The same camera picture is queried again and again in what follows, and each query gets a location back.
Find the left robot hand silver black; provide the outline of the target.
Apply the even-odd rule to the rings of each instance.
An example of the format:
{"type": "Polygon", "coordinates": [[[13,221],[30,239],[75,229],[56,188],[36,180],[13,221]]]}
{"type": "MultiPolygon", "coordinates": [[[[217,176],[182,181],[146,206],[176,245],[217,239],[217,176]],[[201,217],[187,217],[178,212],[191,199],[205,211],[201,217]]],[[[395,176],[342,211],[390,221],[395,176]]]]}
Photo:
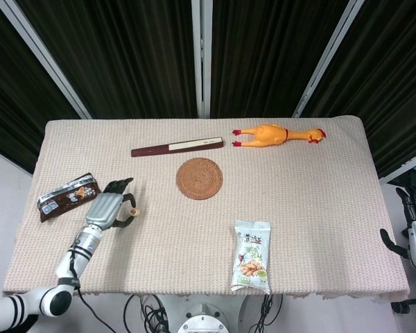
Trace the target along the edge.
{"type": "Polygon", "coordinates": [[[133,194],[124,193],[126,187],[133,181],[133,178],[125,180],[114,180],[110,182],[92,202],[92,205],[86,215],[88,225],[95,225],[101,230],[110,228],[126,228],[129,226],[134,217],[130,216],[124,220],[118,220],[117,216],[121,206],[125,202],[131,204],[131,209],[136,208],[136,200],[133,194]]]}

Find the brown snack bag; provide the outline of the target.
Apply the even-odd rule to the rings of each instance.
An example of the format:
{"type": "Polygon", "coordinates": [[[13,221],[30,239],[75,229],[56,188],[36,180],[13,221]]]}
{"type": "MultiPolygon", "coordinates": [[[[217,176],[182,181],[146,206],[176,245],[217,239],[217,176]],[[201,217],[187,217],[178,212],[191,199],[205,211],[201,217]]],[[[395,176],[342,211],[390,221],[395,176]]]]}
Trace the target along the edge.
{"type": "Polygon", "coordinates": [[[91,173],[86,173],[37,199],[40,222],[59,217],[100,194],[98,183],[91,173]]]}

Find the black office chair base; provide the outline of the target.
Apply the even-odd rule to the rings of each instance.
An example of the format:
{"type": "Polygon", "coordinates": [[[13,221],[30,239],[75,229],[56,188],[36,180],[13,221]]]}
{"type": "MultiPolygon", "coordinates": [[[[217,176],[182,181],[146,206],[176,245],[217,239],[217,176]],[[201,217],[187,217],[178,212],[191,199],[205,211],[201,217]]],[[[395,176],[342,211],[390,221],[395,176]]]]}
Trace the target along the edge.
{"type": "Polygon", "coordinates": [[[390,303],[391,309],[396,314],[408,314],[411,305],[416,305],[416,298],[390,303]]]}

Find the dark red folded fan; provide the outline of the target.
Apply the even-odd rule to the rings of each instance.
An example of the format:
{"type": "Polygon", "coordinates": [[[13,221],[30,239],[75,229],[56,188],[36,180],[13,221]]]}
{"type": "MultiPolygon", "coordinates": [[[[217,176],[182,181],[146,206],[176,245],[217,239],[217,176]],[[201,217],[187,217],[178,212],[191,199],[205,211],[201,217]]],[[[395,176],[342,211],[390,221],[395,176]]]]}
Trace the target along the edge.
{"type": "Polygon", "coordinates": [[[132,157],[146,157],[154,155],[169,155],[176,153],[186,153],[191,151],[203,151],[224,147],[225,142],[222,137],[190,140],[158,146],[149,146],[131,150],[132,157]]]}

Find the round woven rattan coaster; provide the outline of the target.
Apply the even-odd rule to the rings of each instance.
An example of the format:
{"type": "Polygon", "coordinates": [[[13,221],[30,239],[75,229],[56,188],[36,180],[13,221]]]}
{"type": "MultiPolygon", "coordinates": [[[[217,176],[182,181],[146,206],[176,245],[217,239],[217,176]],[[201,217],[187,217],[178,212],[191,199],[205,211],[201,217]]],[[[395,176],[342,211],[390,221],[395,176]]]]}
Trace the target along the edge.
{"type": "Polygon", "coordinates": [[[223,173],[212,160],[195,157],[185,161],[175,176],[177,188],[187,198],[206,200],[216,195],[223,185],[223,173]]]}

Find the beige woven tablecloth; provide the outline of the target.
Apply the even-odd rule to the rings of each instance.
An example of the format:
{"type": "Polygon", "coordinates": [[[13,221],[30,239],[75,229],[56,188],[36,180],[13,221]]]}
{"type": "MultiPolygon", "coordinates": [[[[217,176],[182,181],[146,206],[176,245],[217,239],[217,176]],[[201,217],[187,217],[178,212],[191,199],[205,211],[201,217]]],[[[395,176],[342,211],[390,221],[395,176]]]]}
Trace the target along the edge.
{"type": "Polygon", "coordinates": [[[279,119],[291,130],[320,128],[318,144],[301,140],[266,148],[234,147],[232,131],[258,119],[59,120],[45,128],[6,293],[56,284],[55,270],[85,224],[88,204],[40,221],[38,198],[85,173],[100,187],[130,178],[141,210],[113,228],[81,276],[84,292],[229,294],[236,248],[234,224],[271,224],[270,289],[326,298],[409,294],[401,259],[383,244],[391,230],[362,121],[279,119]],[[198,153],[131,157],[134,148],[222,137],[222,148],[198,153]],[[192,200],[177,188],[179,167],[195,157],[223,173],[219,192],[192,200]]]}

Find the grey robot torso base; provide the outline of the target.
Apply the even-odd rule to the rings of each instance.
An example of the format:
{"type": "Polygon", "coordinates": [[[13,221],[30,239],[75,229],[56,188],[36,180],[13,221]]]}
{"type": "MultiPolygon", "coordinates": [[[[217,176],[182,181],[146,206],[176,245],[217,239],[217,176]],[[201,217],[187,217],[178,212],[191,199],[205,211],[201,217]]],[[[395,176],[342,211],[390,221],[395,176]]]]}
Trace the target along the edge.
{"type": "Polygon", "coordinates": [[[159,295],[170,333],[239,333],[239,315],[247,296],[159,295]]]}

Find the dark pleated curtain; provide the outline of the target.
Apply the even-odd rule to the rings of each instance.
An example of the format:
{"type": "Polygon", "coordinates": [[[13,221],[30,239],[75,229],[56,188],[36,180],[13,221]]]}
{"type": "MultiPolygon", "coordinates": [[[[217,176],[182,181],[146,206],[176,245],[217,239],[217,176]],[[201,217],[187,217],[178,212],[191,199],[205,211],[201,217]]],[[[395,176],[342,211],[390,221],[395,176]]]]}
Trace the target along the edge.
{"type": "Polygon", "coordinates": [[[51,120],[76,111],[0,10],[0,154],[33,173],[51,120]]]}
{"type": "Polygon", "coordinates": [[[191,0],[17,0],[94,119],[195,118],[191,0]]]}
{"type": "Polygon", "coordinates": [[[301,115],[360,118],[380,178],[416,157],[416,0],[365,0],[301,115]]]}
{"type": "Polygon", "coordinates": [[[214,0],[211,117],[291,117],[348,1],[214,0]]]}

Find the white green peanut snack bag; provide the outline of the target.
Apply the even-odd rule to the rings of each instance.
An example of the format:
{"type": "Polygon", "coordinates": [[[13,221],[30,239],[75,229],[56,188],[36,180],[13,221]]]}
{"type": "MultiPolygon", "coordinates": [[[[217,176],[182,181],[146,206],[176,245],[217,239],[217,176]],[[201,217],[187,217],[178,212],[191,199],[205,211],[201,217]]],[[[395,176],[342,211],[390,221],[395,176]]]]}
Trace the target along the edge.
{"type": "Polygon", "coordinates": [[[268,261],[271,225],[263,221],[237,220],[236,251],[230,289],[251,288],[270,294],[268,261]]]}

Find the yellow rubber chicken toy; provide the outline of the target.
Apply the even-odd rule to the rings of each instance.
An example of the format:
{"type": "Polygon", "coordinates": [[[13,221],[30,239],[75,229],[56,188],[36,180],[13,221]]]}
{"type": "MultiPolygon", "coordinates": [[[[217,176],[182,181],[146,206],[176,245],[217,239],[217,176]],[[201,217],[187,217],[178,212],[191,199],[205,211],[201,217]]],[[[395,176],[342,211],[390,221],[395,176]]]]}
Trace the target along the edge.
{"type": "Polygon", "coordinates": [[[240,147],[267,147],[278,146],[290,140],[304,140],[317,144],[327,137],[325,131],[314,128],[306,131],[294,131],[275,124],[262,124],[253,128],[235,129],[234,135],[253,135],[254,139],[248,142],[234,141],[232,146],[240,147]]]}

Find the white metal frame rail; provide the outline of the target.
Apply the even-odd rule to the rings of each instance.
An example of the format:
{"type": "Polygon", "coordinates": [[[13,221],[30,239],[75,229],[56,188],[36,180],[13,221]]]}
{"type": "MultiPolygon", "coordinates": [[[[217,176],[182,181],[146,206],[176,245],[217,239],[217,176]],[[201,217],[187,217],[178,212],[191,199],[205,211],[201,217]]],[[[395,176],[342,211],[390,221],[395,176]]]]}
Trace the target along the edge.
{"type": "Polygon", "coordinates": [[[380,178],[379,182],[381,185],[386,184],[391,180],[395,179],[396,177],[402,175],[403,173],[413,169],[414,167],[416,167],[416,156],[413,157],[411,160],[407,161],[406,163],[402,164],[398,169],[380,178]]]}

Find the white metal frame post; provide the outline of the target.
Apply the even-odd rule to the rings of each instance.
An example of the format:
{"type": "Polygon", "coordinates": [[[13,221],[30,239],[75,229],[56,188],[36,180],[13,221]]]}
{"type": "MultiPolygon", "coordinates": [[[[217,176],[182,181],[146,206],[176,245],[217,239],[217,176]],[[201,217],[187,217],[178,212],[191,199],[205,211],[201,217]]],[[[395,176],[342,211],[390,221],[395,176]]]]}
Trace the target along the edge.
{"type": "Polygon", "coordinates": [[[336,52],[338,51],[342,41],[347,35],[351,25],[356,19],[358,13],[363,7],[365,0],[348,0],[347,5],[336,24],[336,27],[327,42],[320,59],[318,60],[317,65],[311,77],[302,92],[302,95],[292,113],[292,118],[301,117],[305,107],[308,105],[311,97],[313,96],[316,88],[318,87],[320,81],[322,80],[326,70],[328,69],[331,61],[333,60],[336,52]]]}
{"type": "Polygon", "coordinates": [[[198,117],[211,117],[213,0],[191,0],[193,60],[198,117]]]}
{"type": "Polygon", "coordinates": [[[42,41],[34,26],[24,14],[16,0],[0,0],[0,11],[10,22],[12,27],[23,39],[26,46],[31,50],[38,62],[44,68],[51,80],[66,98],[70,106],[81,119],[92,119],[91,114],[85,107],[81,98],[73,88],[69,79],[61,70],[51,52],[42,41]]]}

